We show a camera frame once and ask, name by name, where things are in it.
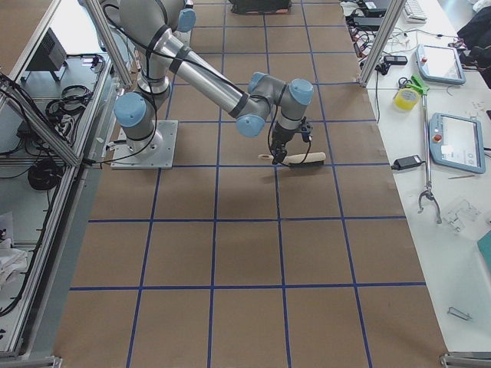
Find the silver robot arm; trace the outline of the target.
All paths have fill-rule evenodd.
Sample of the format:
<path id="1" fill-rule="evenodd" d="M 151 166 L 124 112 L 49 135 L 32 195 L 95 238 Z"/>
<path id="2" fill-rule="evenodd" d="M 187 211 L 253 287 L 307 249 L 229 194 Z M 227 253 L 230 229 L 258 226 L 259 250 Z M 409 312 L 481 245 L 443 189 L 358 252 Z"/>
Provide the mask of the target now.
<path id="1" fill-rule="evenodd" d="M 286 145 L 294 135 L 311 142 L 305 111 L 313 97 L 312 84 L 255 72 L 247 90 L 237 87 L 176 36 L 195 25 L 196 13 L 188 1 L 119 1 L 108 18 L 143 54 L 141 86 L 163 86 L 167 72 L 172 72 L 227 112 L 248 137 L 258 136 L 272 108 L 278 108 L 281 116 L 272 121 L 269 134 L 274 164 L 286 162 Z"/>

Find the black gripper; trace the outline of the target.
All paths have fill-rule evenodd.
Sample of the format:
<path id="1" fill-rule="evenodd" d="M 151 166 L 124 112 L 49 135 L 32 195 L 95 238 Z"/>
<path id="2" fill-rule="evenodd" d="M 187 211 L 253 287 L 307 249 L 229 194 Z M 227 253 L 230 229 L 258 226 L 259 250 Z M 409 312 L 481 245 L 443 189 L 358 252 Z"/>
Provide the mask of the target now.
<path id="1" fill-rule="evenodd" d="M 299 127 L 293 130 L 287 130 L 279 125 L 279 122 L 273 120 L 269 127 L 268 147 L 272 154 L 272 165 L 283 164 L 287 156 L 286 144 L 290 142 L 295 134 L 300 134 L 304 143 L 308 144 L 308 148 L 304 157 L 307 157 L 311 150 L 311 131 L 312 126 L 304 117 L 300 121 Z"/>

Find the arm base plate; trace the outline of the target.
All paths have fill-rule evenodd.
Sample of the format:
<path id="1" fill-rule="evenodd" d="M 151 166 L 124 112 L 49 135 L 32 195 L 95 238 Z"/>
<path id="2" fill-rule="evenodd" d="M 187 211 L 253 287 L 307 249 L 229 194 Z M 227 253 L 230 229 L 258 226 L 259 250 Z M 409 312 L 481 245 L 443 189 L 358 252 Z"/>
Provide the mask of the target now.
<path id="1" fill-rule="evenodd" d="M 128 140 L 120 128 L 119 140 L 124 143 L 115 147 L 112 169 L 172 169 L 179 122 L 177 120 L 158 120 L 153 139 L 142 141 Z"/>

